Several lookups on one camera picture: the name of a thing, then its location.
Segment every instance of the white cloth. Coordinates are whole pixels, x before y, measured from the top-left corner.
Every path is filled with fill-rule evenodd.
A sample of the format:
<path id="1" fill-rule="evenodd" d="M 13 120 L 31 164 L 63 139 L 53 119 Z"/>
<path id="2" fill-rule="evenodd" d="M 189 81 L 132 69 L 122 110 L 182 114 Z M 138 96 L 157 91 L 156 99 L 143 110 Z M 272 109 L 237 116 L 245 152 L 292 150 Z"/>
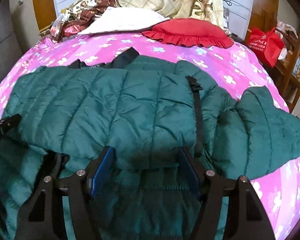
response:
<path id="1" fill-rule="evenodd" d="M 170 20 L 157 12 L 135 7 L 108 7 L 103 15 L 78 34 L 145 30 Z"/>

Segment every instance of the red bag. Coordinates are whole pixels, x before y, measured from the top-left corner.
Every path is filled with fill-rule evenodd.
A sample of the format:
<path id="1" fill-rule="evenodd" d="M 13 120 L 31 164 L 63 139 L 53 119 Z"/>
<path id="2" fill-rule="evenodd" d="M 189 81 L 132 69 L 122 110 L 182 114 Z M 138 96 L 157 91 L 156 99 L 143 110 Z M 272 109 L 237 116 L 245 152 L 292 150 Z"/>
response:
<path id="1" fill-rule="evenodd" d="M 267 33 L 255 27 L 248 42 L 249 48 L 256 54 L 257 58 L 270 67 L 274 67 L 284 46 L 283 41 L 274 32 L 275 27 Z"/>

